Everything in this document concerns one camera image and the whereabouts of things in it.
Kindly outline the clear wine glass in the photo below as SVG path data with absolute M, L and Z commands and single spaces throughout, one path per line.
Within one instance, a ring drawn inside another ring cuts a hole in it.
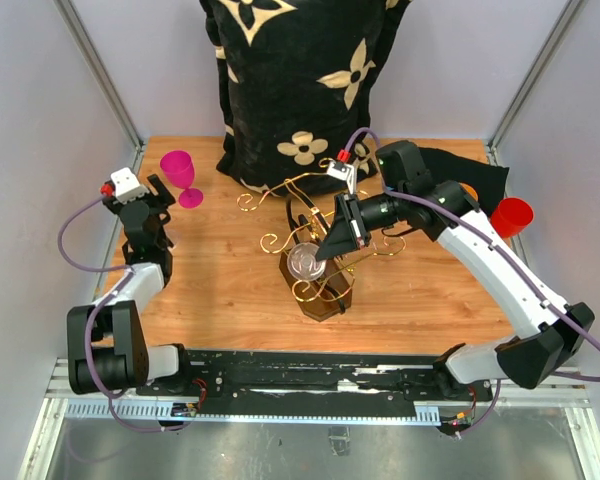
M 295 245 L 287 254 L 287 268 L 296 280 L 312 282 L 319 279 L 326 270 L 326 262 L 318 261 L 319 246 L 303 242 Z
M 181 238 L 179 235 L 168 235 L 168 247 L 171 251 L 174 251 L 181 245 Z

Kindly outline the pink wine glass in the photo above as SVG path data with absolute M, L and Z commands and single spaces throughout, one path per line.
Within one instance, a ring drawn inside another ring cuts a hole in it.
M 201 205 L 204 195 L 201 190 L 193 187 L 195 169 L 191 155 L 183 150 L 168 152 L 160 160 L 160 168 L 167 180 L 181 189 L 178 203 L 187 209 Z

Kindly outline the orange wine glass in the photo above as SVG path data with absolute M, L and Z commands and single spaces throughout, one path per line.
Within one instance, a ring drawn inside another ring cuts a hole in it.
M 471 187 L 470 185 L 465 184 L 465 183 L 461 183 L 461 186 L 474 200 L 476 200 L 476 201 L 479 200 L 478 193 L 476 192 L 476 190 L 473 187 Z

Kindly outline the red wine glass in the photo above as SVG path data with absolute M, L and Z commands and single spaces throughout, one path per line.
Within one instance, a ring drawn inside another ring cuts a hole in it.
M 503 239 L 518 235 L 533 220 L 533 208 L 517 197 L 504 198 L 490 217 L 492 227 Z

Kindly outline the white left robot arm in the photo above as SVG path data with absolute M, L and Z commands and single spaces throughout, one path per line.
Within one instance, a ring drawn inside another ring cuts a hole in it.
M 72 266 L 93 273 L 123 272 L 106 294 L 67 314 L 70 387 L 81 395 L 139 388 L 159 379 L 170 394 L 183 395 L 194 383 L 194 371 L 183 364 L 184 347 L 149 347 L 140 322 L 140 314 L 172 276 L 173 242 L 165 225 L 175 198 L 158 176 L 149 176 L 143 184 L 127 167 L 113 172 L 100 194 L 98 202 L 121 221 L 124 264 L 108 268 L 78 264 L 64 248 L 67 224 L 57 239 L 61 255 Z

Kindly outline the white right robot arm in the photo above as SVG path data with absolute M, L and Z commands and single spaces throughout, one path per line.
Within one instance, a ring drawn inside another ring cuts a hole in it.
M 512 325 L 509 339 L 460 344 L 438 360 L 435 392 L 454 400 L 469 384 L 509 379 L 534 389 L 573 357 L 595 319 L 584 303 L 570 304 L 546 286 L 493 229 L 477 201 L 453 180 L 436 183 L 419 148 L 408 140 L 381 147 L 376 158 L 382 193 L 335 198 L 335 213 L 316 259 L 326 261 L 367 247 L 376 230 L 405 221 L 458 259 L 499 305 Z

